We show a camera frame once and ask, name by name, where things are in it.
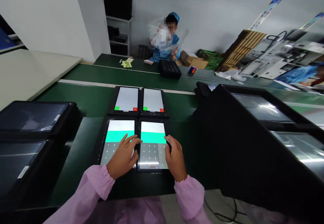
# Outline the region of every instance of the monitor screen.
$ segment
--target monitor screen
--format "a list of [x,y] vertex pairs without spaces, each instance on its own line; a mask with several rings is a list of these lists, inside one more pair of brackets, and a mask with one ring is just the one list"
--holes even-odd
[[271,133],[307,168],[324,182],[324,145],[308,133]]
[[232,95],[258,120],[293,123],[290,118],[261,96],[236,93]]
[[0,142],[0,195],[6,195],[22,178],[45,141]]
[[139,169],[168,169],[165,159],[166,140],[163,123],[141,122]]
[[164,106],[162,100],[162,91],[155,89],[144,90],[143,110],[150,112],[164,113]]
[[13,102],[0,112],[0,131],[48,132],[68,105]]
[[100,165],[106,165],[110,161],[125,134],[128,134],[128,137],[135,134],[134,120],[109,121]]
[[120,87],[115,111],[137,111],[139,88]]

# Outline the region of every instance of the cable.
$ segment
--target cable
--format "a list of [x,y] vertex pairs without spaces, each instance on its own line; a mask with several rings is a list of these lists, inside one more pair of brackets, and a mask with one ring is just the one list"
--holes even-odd
[[267,39],[269,39],[269,37],[270,36],[274,36],[275,38],[274,39],[269,39],[269,40],[272,40],[272,42],[270,43],[270,45],[267,47],[267,49],[266,50],[264,50],[258,57],[255,57],[254,59],[252,59],[251,61],[249,61],[249,62],[247,62],[247,63],[250,63],[250,62],[253,62],[253,61],[255,61],[256,59],[258,59],[259,57],[261,57],[263,54],[265,54],[265,52],[271,47],[271,45],[273,44],[273,42],[275,41],[275,40],[277,40],[279,37],[280,37],[280,35],[282,34],[282,33],[285,33],[285,35],[283,36],[283,37],[285,37],[286,35],[287,35],[287,31],[283,31],[283,32],[281,32],[279,35],[277,35],[277,36],[274,36],[274,35],[269,35],[269,36],[267,36]]
[[[215,212],[213,212],[213,210],[211,209],[211,207],[209,206],[209,204],[207,203],[207,201],[206,201],[205,198],[204,198],[204,201],[205,201],[205,203],[206,203],[208,209],[209,209],[209,210],[210,210],[210,211],[215,215],[215,217],[216,217],[218,220],[220,220],[220,221],[222,221],[222,222],[224,222],[224,223],[226,223],[226,224],[232,224],[232,223],[234,223],[234,222],[235,222],[235,223],[238,223],[238,224],[243,224],[242,222],[239,222],[239,221],[236,221],[236,220],[235,220],[236,217],[237,217],[237,214],[241,214],[241,215],[246,215],[246,214],[237,210],[237,204],[236,204],[236,201],[235,201],[234,198],[233,198],[233,201],[234,201],[234,212],[235,212],[235,213],[234,213],[233,218],[229,218],[229,217],[224,216],[224,215],[222,215],[222,214],[219,214],[219,213],[215,213]],[[223,218],[226,218],[226,219],[228,219],[228,221],[224,221],[224,220],[220,219],[218,216],[223,217]]]

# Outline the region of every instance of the blue cap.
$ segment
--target blue cap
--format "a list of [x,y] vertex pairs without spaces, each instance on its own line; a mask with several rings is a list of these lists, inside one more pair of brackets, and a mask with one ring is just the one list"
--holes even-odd
[[173,15],[177,19],[178,24],[179,24],[180,17],[178,16],[178,14],[176,12],[171,12],[170,14],[168,14],[168,16],[169,15]]

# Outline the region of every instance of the plastic bag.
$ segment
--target plastic bag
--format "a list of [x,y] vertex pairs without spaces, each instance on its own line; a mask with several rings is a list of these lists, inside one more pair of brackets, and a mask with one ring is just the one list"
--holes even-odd
[[224,79],[228,79],[231,80],[231,78],[233,78],[234,80],[240,81],[240,82],[244,82],[246,81],[246,78],[239,75],[239,73],[241,73],[241,70],[229,70],[226,72],[215,72],[215,75],[222,77]]
[[172,45],[172,36],[168,27],[164,24],[164,18],[159,18],[149,22],[147,30],[151,45],[159,49],[161,52],[169,52],[170,50],[178,49],[189,34],[189,30],[186,29],[184,34],[179,37],[178,42]]

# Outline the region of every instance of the small box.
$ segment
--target small box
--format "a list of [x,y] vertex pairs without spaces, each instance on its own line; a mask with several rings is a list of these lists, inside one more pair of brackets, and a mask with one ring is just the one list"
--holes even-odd
[[180,53],[180,60],[181,62],[184,64],[189,57],[196,57],[197,58],[197,55],[195,55],[193,52],[188,52],[188,51],[181,51]]
[[204,69],[208,63],[208,61],[205,61],[202,58],[190,58],[186,61],[185,66],[194,66],[197,69]]

